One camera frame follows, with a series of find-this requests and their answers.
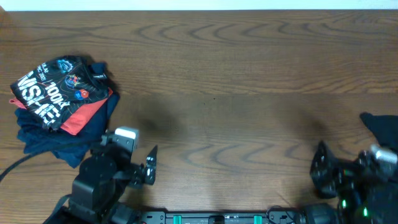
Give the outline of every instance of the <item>white wall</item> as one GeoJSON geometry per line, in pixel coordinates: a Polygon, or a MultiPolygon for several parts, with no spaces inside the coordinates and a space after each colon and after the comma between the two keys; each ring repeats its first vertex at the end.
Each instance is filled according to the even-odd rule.
{"type": "Polygon", "coordinates": [[[6,11],[398,9],[398,0],[0,0],[6,11]]]}

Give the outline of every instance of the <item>wood grain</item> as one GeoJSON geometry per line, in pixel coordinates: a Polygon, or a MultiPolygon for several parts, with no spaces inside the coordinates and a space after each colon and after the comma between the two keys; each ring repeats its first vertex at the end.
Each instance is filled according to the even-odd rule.
{"type": "MultiPolygon", "coordinates": [[[[358,115],[398,111],[396,11],[4,12],[0,169],[23,156],[9,84],[66,54],[104,61],[121,101],[109,128],[159,145],[133,207],[265,210],[319,200],[308,175],[325,139],[354,159],[375,141],[358,115]]],[[[42,223],[77,169],[51,154],[0,184],[0,223],[42,223]]]]}

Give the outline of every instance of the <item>green connector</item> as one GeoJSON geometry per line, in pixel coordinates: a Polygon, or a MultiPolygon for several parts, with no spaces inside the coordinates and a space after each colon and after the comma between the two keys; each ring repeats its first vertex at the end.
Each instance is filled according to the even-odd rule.
{"type": "Polygon", "coordinates": [[[254,216],[254,224],[262,224],[262,216],[261,215],[254,216]]]}
{"type": "Polygon", "coordinates": [[[181,217],[181,215],[174,215],[174,216],[173,216],[173,224],[182,224],[182,217],[181,217]]]}

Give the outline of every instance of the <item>red fabric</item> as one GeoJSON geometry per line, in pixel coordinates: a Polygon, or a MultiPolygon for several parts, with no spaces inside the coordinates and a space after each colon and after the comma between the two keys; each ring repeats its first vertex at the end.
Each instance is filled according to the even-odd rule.
{"type": "MultiPolygon", "coordinates": [[[[109,95],[112,95],[112,93],[113,91],[109,89],[109,95]]],[[[77,135],[106,100],[107,99],[103,99],[95,103],[82,105],[61,125],[61,128],[69,134],[77,135]]],[[[9,100],[9,102],[19,108],[26,109],[17,98],[13,98],[9,100]]]]}

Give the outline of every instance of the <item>black fabric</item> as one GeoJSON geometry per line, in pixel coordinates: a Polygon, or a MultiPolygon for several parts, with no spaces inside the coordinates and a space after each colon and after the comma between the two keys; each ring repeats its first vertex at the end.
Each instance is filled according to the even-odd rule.
{"type": "Polygon", "coordinates": [[[109,96],[108,87],[93,74],[105,64],[87,66],[79,56],[63,56],[39,65],[11,85],[16,98],[44,129],[57,130],[81,105],[109,96]]]}
{"type": "Polygon", "coordinates": [[[376,137],[380,146],[398,153],[398,116],[374,116],[370,113],[362,113],[359,117],[376,137]]]}

